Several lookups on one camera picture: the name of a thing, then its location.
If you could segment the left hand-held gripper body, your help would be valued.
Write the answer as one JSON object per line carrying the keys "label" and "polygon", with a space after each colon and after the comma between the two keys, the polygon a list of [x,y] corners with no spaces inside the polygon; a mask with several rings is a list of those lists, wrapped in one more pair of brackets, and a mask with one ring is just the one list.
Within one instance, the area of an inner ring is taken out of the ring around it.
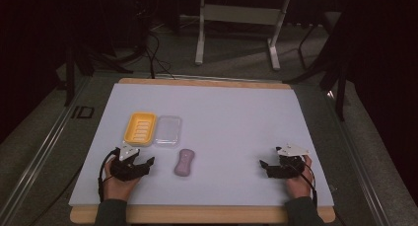
{"label": "left hand-held gripper body", "polygon": [[115,178],[118,178],[124,182],[142,178],[143,176],[148,175],[150,168],[143,168],[142,165],[144,163],[139,165],[130,164],[130,156],[136,153],[140,153],[140,150],[134,147],[116,147],[114,150],[116,158],[110,167],[111,174]]}

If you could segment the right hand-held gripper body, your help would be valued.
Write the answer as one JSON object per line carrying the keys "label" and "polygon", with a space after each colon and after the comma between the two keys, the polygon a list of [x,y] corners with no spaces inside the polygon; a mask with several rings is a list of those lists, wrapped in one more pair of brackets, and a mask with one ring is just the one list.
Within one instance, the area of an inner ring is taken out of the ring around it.
{"label": "right hand-held gripper body", "polygon": [[308,156],[310,151],[297,145],[288,144],[277,152],[279,164],[270,166],[266,170],[267,176],[274,179],[292,179],[298,177],[305,168],[304,156]]}

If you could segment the yellow soap dish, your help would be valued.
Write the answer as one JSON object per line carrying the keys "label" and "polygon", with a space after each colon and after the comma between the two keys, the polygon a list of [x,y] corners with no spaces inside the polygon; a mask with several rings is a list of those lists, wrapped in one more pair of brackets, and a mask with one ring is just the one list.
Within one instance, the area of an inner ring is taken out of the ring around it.
{"label": "yellow soap dish", "polygon": [[157,116],[154,113],[133,113],[123,140],[132,146],[149,146],[153,142]]}

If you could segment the purple soap bar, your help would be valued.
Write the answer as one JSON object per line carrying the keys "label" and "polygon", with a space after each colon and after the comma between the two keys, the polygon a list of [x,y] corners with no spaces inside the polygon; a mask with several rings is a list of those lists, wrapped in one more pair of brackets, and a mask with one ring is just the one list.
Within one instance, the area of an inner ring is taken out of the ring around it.
{"label": "purple soap bar", "polygon": [[195,152],[190,149],[181,149],[178,155],[178,161],[174,167],[174,173],[180,177],[188,177],[191,173],[191,163]]}

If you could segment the clear plastic container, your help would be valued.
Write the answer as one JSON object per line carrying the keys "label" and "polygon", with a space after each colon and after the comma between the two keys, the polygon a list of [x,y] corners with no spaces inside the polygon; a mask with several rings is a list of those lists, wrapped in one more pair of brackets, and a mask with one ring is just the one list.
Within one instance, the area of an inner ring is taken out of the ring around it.
{"label": "clear plastic container", "polygon": [[154,143],[160,147],[176,147],[181,133],[181,118],[174,115],[162,115],[157,122]]}

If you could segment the person's left hand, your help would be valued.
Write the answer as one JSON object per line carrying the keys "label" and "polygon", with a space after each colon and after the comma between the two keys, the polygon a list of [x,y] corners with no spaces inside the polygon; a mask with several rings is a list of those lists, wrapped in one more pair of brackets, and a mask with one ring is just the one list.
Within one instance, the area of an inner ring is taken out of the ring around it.
{"label": "person's left hand", "polygon": [[140,182],[140,178],[131,181],[121,181],[115,178],[111,172],[110,167],[115,158],[111,158],[104,165],[105,179],[104,179],[104,200],[117,199],[128,201],[132,191]]}

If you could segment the person's right hand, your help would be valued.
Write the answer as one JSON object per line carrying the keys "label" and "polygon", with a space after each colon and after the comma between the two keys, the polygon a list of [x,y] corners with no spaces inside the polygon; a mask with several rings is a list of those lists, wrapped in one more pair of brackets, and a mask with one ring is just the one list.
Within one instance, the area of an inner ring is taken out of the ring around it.
{"label": "person's right hand", "polygon": [[287,192],[292,198],[311,196],[311,184],[314,180],[311,172],[312,159],[309,156],[305,156],[304,160],[305,168],[302,174],[296,178],[288,179],[286,181]]}

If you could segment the pale table mat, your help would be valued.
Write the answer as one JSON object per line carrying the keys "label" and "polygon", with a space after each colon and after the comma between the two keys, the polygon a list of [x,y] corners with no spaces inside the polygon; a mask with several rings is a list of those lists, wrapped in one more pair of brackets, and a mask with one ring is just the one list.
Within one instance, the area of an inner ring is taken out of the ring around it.
{"label": "pale table mat", "polygon": [[[268,178],[259,160],[276,165],[275,147],[288,144],[315,151],[291,89],[116,84],[70,205],[98,204],[100,166],[135,112],[179,116],[182,124],[176,147],[141,150],[138,162],[155,163],[132,193],[134,205],[278,206],[288,199],[284,183]],[[195,152],[188,177],[174,173],[181,149]]]}

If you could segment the black metal stand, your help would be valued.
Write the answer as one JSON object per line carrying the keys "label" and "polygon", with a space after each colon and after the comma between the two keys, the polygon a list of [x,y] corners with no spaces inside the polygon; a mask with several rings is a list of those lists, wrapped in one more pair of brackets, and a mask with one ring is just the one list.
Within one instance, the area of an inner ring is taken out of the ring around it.
{"label": "black metal stand", "polygon": [[90,46],[79,43],[73,38],[66,38],[65,44],[65,80],[61,81],[59,88],[66,91],[66,101],[64,106],[68,107],[75,98],[75,67],[78,67],[82,74],[91,76],[95,69],[91,63],[90,58],[98,60],[107,65],[111,70],[118,73],[131,74],[130,70],[122,68],[117,65],[110,58],[93,50]]}
{"label": "black metal stand", "polygon": [[[302,81],[305,81],[313,77],[314,75],[320,72],[324,72],[324,76],[319,82],[319,87],[323,91],[327,91],[328,93],[330,93],[334,85],[337,85],[335,112],[338,118],[341,121],[344,121],[345,118],[343,114],[343,105],[345,98],[347,67],[341,65],[337,58],[330,57],[330,39],[332,32],[339,21],[340,16],[341,12],[335,11],[321,12],[318,15],[316,22],[312,25],[312,27],[309,29],[308,33],[304,36],[304,38],[298,46],[298,55],[303,67],[306,69],[306,72],[295,78],[283,80],[283,83],[298,84]],[[328,33],[328,39],[325,42],[318,57],[311,63],[310,66],[306,66],[302,53],[302,45],[304,44],[305,40],[309,37],[311,32],[319,25],[322,25],[325,31]]]}

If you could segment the metal floor rail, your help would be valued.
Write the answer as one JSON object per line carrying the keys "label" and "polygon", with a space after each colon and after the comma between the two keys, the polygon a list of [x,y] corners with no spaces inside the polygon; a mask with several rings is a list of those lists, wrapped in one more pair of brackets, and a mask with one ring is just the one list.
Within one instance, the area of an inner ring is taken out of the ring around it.
{"label": "metal floor rail", "polygon": [[76,82],[75,95],[53,91],[0,144],[0,226],[8,226],[24,201],[90,77]]}
{"label": "metal floor rail", "polygon": [[334,122],[336,123],[342,135],[342,139],[347,148],[347,156],[356,174],[359,186],[363,192],[366,202],[369,205],[369,208],[371,210],[376,224],[378,226],[390,226],[390,222],[383,209],[381,201],[374,189],[371,179],[369,178],[369,175],[365,169],[363,161],[359,156],[359,151],[351,137],[351,134],[349,133],[348,127],[346,123],[344,121],[341,121],[339,116],[336,114],[336,97],[333,95],[331,91],[324,92],[323,94],[326,100],[327,107],[331,111]]}

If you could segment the white metal desk frame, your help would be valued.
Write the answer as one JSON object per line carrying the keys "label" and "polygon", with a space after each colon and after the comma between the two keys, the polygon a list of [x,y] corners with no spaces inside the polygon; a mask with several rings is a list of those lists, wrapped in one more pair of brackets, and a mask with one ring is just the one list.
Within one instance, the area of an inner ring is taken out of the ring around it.
{"label": "white metal desk frame", "polygon": [[267,46],[272,68],[274,70],[279,70],[281,66],[276,43],[284,24],[290,1],[291,0],[283,0],[283,4],[280,9],[270,9],[207,4],[205,0],[200,0],[199,34],[195,53],[195,64],[201,65],[203,63],[205,48],[205,22],[216,21],[273,26],[274,34],[267,40]]}

